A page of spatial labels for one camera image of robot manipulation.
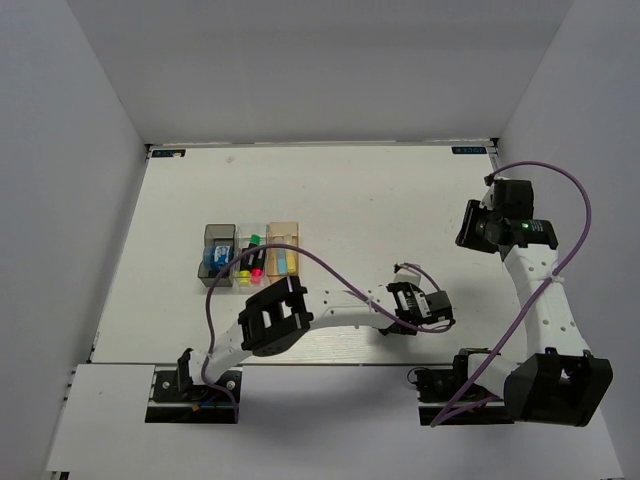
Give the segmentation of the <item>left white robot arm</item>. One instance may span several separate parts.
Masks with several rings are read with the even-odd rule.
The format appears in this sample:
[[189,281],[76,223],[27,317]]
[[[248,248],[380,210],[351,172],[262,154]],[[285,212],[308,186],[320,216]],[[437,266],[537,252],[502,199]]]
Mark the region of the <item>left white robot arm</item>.
[[448,295],[427,294],[412,282],[392,282],[362,297],[349,290],[310,293],[300,278],[282,279],[249,297],[237,319],[204,353],[186,350],[177,361],[177,391],[205,396],[223,374],[254,357],[288,351],[309,331],[333,327],[372,327],[384,335],[415,335],[424,329],[444,333],[455,324]]

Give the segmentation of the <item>cream highlighter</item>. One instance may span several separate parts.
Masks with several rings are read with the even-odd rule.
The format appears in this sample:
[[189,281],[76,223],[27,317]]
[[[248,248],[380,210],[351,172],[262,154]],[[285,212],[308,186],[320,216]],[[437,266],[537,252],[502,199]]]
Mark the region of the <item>cream highlighter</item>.
[[[294,245],[294,239],[292,236],[287,235],[284,237],[283,243],[288,246]],[[297,252],[291,249],[284,250],[286,273],[288,275],[296,275],[298,272],[298,260]]]

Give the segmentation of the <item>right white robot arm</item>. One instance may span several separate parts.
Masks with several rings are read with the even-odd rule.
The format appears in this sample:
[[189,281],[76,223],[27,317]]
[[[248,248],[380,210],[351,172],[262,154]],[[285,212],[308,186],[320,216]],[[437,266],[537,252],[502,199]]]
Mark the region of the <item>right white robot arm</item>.
[[592,354],[578,330],[554,271],[556,234],[549,221],[534,216],[532,184],[486,182],[486,195],[467,204],[456,243],[499,254],[520,303],[525,360],[506,360],[498,348],[464,351],[456,358],[462,367],[451,374],[452,388],[466,399],[486,390],[514,421],[585,427],[613,380],[611,364]]

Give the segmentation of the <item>yellow highlighter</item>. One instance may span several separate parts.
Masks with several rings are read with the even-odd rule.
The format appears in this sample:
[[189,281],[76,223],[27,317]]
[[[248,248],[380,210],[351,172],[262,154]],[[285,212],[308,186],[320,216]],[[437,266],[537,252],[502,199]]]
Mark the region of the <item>yellow highlighter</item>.
[[239,262],[238,271],[236,274],[237,283],[240,286],[246,286],[250,284],[252,255],[247,254],[248,250],[248,247],[245,247],[241,250],[242,258]]

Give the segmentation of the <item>pink highlighter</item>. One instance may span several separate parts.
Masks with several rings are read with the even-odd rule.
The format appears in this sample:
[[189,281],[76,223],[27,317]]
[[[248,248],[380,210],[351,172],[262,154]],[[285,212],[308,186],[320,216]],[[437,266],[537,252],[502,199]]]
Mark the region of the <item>pink highlighter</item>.
[[250,277],[250,281],[252,284],[260,284],[262,281],[264,262],[265,262],[264,253],[265,253],[264,250],[258,251],[252,261],[251,277]]

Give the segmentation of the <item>light blue marker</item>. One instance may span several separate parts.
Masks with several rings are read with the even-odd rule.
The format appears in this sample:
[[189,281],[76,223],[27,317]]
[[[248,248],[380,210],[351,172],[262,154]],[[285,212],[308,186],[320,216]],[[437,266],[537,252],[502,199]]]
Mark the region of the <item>light blue marker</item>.
[[276,248],[275,249],[275,255],[276,255],[276,268],[277,268],[277,273],[280,276],[284,276],[288,274],[288,264],[287,264],[287,253],[286,250],[283,248]]

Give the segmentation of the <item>blue stationery block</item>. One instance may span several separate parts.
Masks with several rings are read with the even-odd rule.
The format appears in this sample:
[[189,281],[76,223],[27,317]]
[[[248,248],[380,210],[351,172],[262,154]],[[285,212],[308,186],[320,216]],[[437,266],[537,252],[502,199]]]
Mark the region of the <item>blue stationery block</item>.
[[231,262],[233,257],[233,243],[222,241],[204,247],[202,262],[207,271],[218,273]]

